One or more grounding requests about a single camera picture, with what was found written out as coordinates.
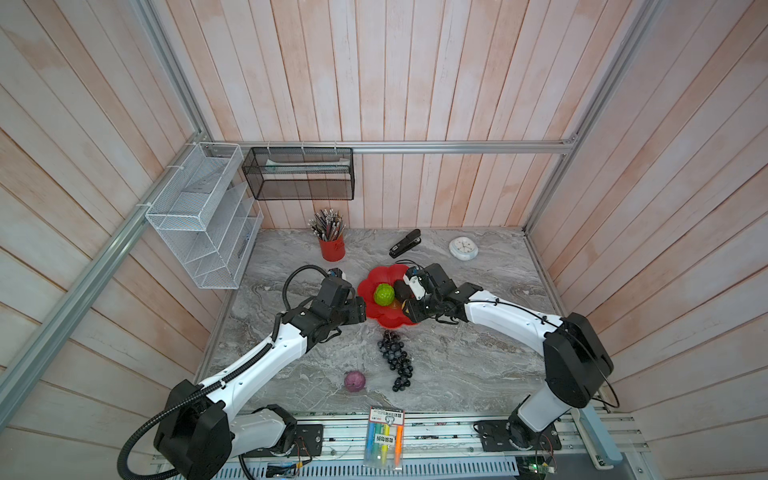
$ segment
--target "robotic arm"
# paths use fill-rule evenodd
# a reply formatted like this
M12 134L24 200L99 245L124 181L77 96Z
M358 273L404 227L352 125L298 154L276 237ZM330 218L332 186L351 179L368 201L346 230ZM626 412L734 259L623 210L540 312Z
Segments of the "robotic arm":
M294 443L296 420L277 405L250 415L237 415L267 381L284 366L341 333L341 326L366 319L366 305L355 296L341 270L330 270L316 296L278 313L272 335L221 372L193 385L182 381L171 390L166 409L147 421L118 455L118 473L125 480L162 480L181 473L187 480L208 480L233 456L266 448L276 455ZM506 431L519 449L530 449L539 432L571 407L586 406L613 363L583 316L548 316L500 300L472 283L457 287L434 263L410 268L403 278L413 293L403 312L414 323L447 316L477 323L518 339L545 358L546 383L510 415ZM155 475L137 475L127 457L138 439L158 425L154 447L174 465Z

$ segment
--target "red plate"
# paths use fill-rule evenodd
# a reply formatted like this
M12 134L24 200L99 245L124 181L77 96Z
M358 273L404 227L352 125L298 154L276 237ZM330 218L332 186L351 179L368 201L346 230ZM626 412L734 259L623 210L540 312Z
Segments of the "red plate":
M376 287L382 283L394 286L396 280L402 280L407 269L407 265L399 263L390 266L378 266L371 270L368 278L360 282L357 287L357 294L366 301L366 316L376 319L385 328L396 329L401 325L415 325L402 312L402 305L397 299L390 306L381 306L373 301L373 292L376 291Z

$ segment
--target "marble tabletop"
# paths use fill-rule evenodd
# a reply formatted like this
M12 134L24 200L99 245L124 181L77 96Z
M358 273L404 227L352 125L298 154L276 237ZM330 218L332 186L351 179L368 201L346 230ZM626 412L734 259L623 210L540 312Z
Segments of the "marble tabletop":
M389 248L407 232L349 230L345 233L346 256L329 263L308 230L260 231L206 376L231 364L270 334L275 313L283 310L283 282L298 266L337 266L357 287L372 268L393 263ZM449 241L459 236L477 243L475 259L462 262L450 255ZM421 244L402 258L424 266L440 263L456 284L476 283L504 300L553 311L519 230L422 229ZM297 275L290 285L291 304L316 293L319 282L320 274L312 270ZM507 415L543 381L543 359L520 342L484 326L427 320L398 330L412 358L414 375L409 388L393 392L396 373L389 370L376 348L383 330L371 319L343 327L341 336L316 346L280 371L243 412L278 403L294 413L367 412L370 406L384 405L409 412ZM352 370L366 376L366 387L357 393L349 393L343 386L346 372Z

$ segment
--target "clock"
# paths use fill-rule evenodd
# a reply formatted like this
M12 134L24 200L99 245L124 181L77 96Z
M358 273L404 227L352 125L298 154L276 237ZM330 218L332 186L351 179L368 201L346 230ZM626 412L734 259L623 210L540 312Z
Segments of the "clock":
M451 240L449 245L451 255L459 260L472 260L478 256L478 246L467 237L459 237Z

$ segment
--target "black stapler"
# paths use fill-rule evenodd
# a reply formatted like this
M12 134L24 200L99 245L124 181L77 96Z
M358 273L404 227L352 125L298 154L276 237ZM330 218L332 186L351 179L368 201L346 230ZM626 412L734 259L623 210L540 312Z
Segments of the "black stapler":
M411 250L416 245L419 245L421 242L422 231L418 228L415 228L414 230L411 230L408 235L406 235L406 238L400 240L394 247L389 249L389 256L392 258L397 258L408 250Z

